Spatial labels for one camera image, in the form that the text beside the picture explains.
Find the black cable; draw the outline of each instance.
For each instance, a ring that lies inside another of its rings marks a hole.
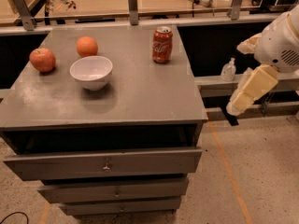
[[[26,216],[27,224],[29,224],[29,217],[23,212],[14,212],[14,213],[9,214],[8,216],[4,217],[4,219],[2,221],[0,221],[0,224],[4,223],[4,221],[6,219],[8,219],[9,217],[11,217],[12,215],[15,215],[15,214],[23,214],[24,216]]]

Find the white robot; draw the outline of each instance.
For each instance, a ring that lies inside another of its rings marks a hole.
[[[249,68],[240,79],[226,106],[233,116],[272,90],[278,84],[279,72],[294,71],[299,78],[299,5],[282,13],[260,34],[241,42],[237,49],[244,54],[253,53],[261,65],[253,71]]]

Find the clear plastic bottle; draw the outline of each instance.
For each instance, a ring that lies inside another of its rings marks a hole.
[[[225,64],[221,71],[221,78],[224,81],[232,81],[235,76],[235,58],[232,57],[231,61]]]

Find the concrete floor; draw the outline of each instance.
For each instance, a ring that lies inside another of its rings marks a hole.
[[[273,107],[267,117],[252,109],[230,126],[209,110],[200,146],[203,156],[176,212],[74,218],[22,182],[0,162],[0,222],[21,211],[33,224],[297,224],[299,223],[299,105]],[[0,139],[0,161],[12,154]],[[15,215],[7,223],[22,224]]]

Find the gray tabletop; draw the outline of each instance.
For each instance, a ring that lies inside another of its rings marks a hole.
[[[52,126],[190,123],[206,119],[202,98],[179,37],[173,29],[171,61],[151,59],[154,27],[54,29],[41,47],[50,48],[57,67],[40,74],[28,63],[0,104],[0,130]],[[79,59],[76,41],[88,35],[98,55],[114,65],[110,82],[87,91],[69,74]]]

